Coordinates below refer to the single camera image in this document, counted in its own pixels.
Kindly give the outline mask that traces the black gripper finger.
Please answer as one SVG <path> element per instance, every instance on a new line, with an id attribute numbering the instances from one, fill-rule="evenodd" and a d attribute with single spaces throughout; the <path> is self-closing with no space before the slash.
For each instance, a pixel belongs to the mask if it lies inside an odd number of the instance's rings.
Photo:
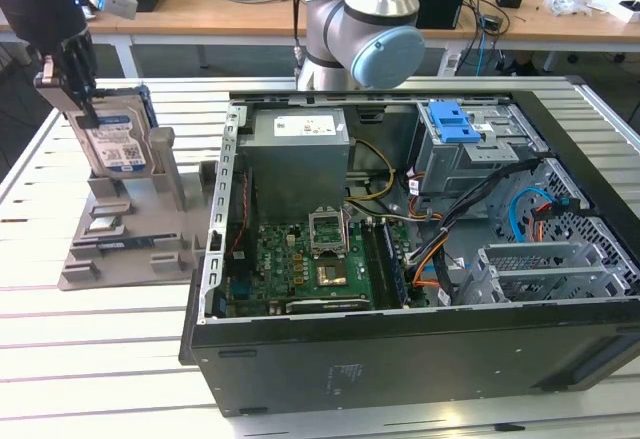
<path id="1" fill-rule="evenodd" d="M 59 69 L 64 76 L 66 94 L 83 112 L 82 129 L 99 126 L 92 98 L 96 89 L 97 61 L 88 30 L 66 40 L 59 50 Z"/>
<path id="2" fill-rule="evenodd" d="M 35 89 L 56 109 L 73 110 L 74 100 L 66 90 L 62 72 L 52 55 L 46 55 L 34 78 Z"/>

